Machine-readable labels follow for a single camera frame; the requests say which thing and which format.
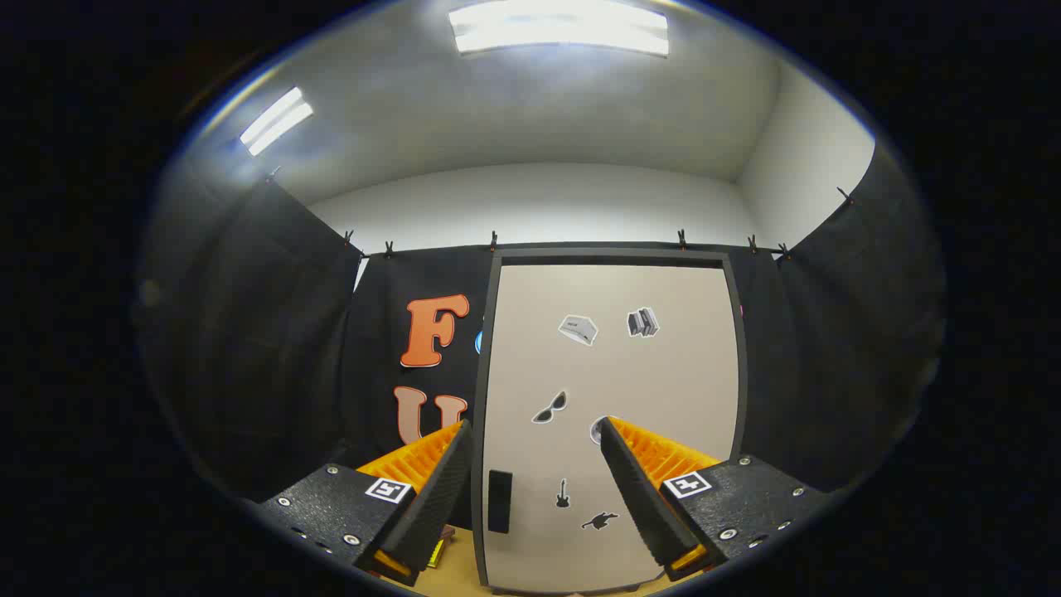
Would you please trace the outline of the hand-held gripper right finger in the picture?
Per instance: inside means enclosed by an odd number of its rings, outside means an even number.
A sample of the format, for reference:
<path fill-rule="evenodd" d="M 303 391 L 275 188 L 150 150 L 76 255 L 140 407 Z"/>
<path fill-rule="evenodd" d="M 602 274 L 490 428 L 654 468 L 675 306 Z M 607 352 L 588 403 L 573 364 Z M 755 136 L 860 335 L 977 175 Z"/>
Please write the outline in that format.
<path fill-rule="evenodd" d="M 598 429 L 637 533 L 671 581 L 750 561 L 832 503 L 751 454 L 719 460 L 613 416 Z"/>

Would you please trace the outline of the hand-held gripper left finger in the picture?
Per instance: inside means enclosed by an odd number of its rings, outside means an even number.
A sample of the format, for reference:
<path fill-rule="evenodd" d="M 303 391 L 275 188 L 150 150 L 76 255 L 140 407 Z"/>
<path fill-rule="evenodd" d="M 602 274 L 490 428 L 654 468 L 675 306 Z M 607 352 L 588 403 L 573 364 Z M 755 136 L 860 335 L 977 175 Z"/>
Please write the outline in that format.
<path fill-rule="evenodd" d="M 338 570 L 412 587 L 470 475 L 471 438 L 459 420 L 368 464 L 324 464 L 250 514 Z"/>

